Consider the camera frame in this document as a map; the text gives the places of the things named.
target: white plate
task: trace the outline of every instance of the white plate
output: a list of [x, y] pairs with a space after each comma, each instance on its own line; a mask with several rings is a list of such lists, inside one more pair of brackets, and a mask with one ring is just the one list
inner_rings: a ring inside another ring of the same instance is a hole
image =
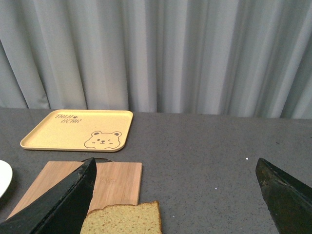
[[0, 160], [0, 197], [5, 193], [12, 180], [12, 168], [5, 162]]

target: bread crust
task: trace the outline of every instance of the bread crust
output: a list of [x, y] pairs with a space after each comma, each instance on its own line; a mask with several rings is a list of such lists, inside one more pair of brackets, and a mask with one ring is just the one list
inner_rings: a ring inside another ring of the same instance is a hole
[[[159, 202], [157, 200], [155, 201], [152, 201], [152, 202], [144, 202], [144, 203], [140, 203], [138, 204], [137, 206], [150, 206], [150, 205], [155, 205], [157, 206], [157, 209], [158, 209], [158, 220], [159, 220], [159, 231], [160, 233], [162, 233], [162, 223], [161, 223], [161, 216], [160, 216], [160, 205], [159, 205]], [[131, 204], [116, 204], [116, 205], [108, 205], [106, 207], [104, 207], [103, 209], [94, 209], [94, 210], [91, 210], [88, 214], [87, 214], [87, 217], [90, 216], [91, 214], [93, 213], [96, 213], [97, 211], [101, 211], [101, 210], [105, 210], [105, 209], [109, 209], [110, 207], [136, 207], [136, 205], [131, 205]]]

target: curtain fold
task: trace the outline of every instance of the curtain fold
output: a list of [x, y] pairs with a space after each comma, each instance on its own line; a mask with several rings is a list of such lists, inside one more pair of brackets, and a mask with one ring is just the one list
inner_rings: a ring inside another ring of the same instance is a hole
[[0, 107], [312, 118], [312, 1], [0, 0]]

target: yellow tray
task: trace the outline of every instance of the yellow tray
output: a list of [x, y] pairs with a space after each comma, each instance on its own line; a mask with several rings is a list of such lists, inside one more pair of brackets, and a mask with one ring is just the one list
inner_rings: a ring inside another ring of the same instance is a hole
[[125, 145], [132, 118], [130, 111], [57, 110], [20, 145], [27, 150], [115, 152]]

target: bread slice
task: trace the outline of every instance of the bread slice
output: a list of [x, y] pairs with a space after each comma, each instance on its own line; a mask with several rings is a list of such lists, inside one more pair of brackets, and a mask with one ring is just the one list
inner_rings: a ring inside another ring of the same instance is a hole
[[159, 202], [92, 210], [80, 234], [161, 234]]

